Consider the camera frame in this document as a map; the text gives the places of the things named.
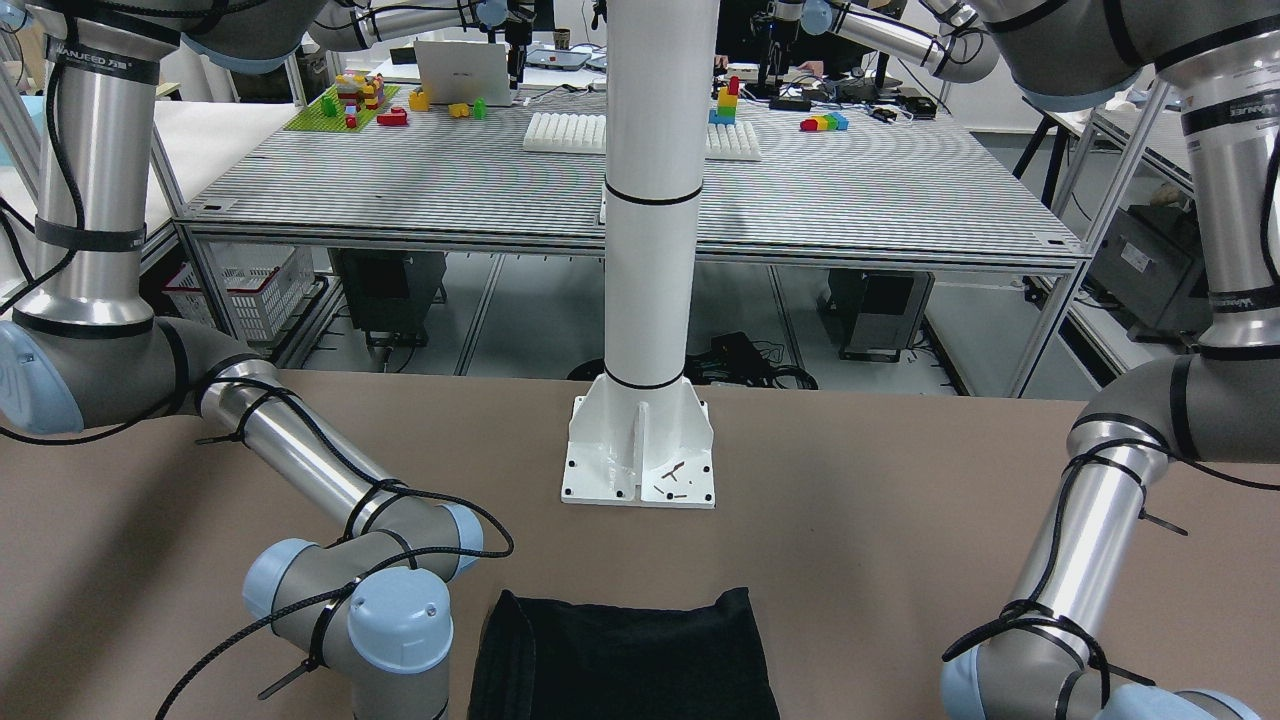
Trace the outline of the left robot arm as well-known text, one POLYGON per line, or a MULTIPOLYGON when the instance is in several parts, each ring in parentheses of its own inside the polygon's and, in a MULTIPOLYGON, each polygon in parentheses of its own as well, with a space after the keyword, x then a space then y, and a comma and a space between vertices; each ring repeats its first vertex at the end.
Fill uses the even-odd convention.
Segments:
POLYGON ((1197 354, 1105 387, 998 616, 943 655, 952 719, 1252 719, 1239 700, 1116 678, 1097 639, 1149 488, 1174 460, 1277 461, 1275 1, 978 1, 1024 95, 1087 108, 1153 65, 1184 102, 1212 311, 1197 354))

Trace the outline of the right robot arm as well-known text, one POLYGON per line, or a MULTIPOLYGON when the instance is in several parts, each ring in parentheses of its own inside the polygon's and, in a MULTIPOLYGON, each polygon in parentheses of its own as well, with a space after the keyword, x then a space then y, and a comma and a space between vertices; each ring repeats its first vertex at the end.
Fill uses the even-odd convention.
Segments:
POLYGON ((224 67, 279 67, 305 35, 357 20, 348 1, 6 1, 45 29, 41 187, 29 255, 3 304, 9 436, 76 445, 151 418, 227 428, 343 524, 335 544, 284 541, 244 584, 255 620, 303 652, 303 675, 346 675, 357 719, 444 719, 448 582, 483 551, 458 498, 390 479, 242 341, 159 319, 140 254, 160 63, 180 42, 224 67))

